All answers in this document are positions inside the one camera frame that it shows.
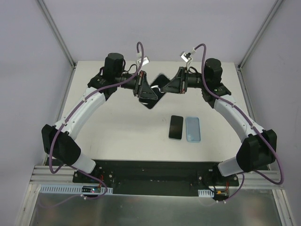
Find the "light blue smartphone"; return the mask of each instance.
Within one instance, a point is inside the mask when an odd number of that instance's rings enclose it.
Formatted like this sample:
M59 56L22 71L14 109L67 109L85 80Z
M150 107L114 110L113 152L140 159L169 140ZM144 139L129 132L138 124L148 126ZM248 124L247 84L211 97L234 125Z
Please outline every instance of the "light blue smartphone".
M188 142L201 142L201 130L198 117L186 118L186 138Z

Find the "black mounting plate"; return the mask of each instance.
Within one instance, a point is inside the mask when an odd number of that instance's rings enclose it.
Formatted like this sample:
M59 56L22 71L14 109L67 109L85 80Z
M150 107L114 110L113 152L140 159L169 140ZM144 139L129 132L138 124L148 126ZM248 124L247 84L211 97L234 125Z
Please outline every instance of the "black mounting plate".
M95 160L101 167L104 183L114 194L198 196L198 190L213 185L210 173L217 162L171 161L105 161ZM214 183L215 186L238 186L235 176ZM95 183L85 175L75 172L73 183Z

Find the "metal sheet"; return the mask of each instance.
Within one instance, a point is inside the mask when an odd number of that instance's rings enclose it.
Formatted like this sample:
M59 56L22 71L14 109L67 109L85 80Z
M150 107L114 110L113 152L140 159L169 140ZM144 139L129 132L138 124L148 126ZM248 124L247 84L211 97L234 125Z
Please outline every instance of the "metal sheet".
M70 195L39 194L43 205ZM211 198L106 195L85 201L75 197L58 207L36 206L31 225L43 226L280 226L272 191L242 190L226 204Z

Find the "gray wall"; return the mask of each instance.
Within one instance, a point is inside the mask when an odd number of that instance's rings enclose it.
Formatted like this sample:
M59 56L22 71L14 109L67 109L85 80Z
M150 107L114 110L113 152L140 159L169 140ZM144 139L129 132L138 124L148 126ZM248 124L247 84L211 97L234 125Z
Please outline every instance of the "gray wall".
M74 60L117 51L135 60L181 61L200 42L207 57L239 63L275 0L45 0ZM195 54L200 61L202 55Z
M16 222L70 73L36 2L0 1L0 225Z
M278 135L277 152L297 225L301 225L300 9L299 0L283 3L243 68L256 120Z

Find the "black smartphone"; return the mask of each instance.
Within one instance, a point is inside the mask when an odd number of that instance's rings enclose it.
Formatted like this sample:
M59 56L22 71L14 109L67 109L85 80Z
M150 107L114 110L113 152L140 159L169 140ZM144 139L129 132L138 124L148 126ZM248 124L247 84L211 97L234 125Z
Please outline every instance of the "black smartphone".
M172 115L170 120L169 135L170 139L181 140L183 131L183 120L181 116Z
M139 102L146 106L148 109L152 109L158 103L158 101L166 94L161 93L161 88L166 86L169 82L170 80L168 77L166 77L164 74L159 74L150 85L151 89L155 92L158 99L151 100L139 98Z

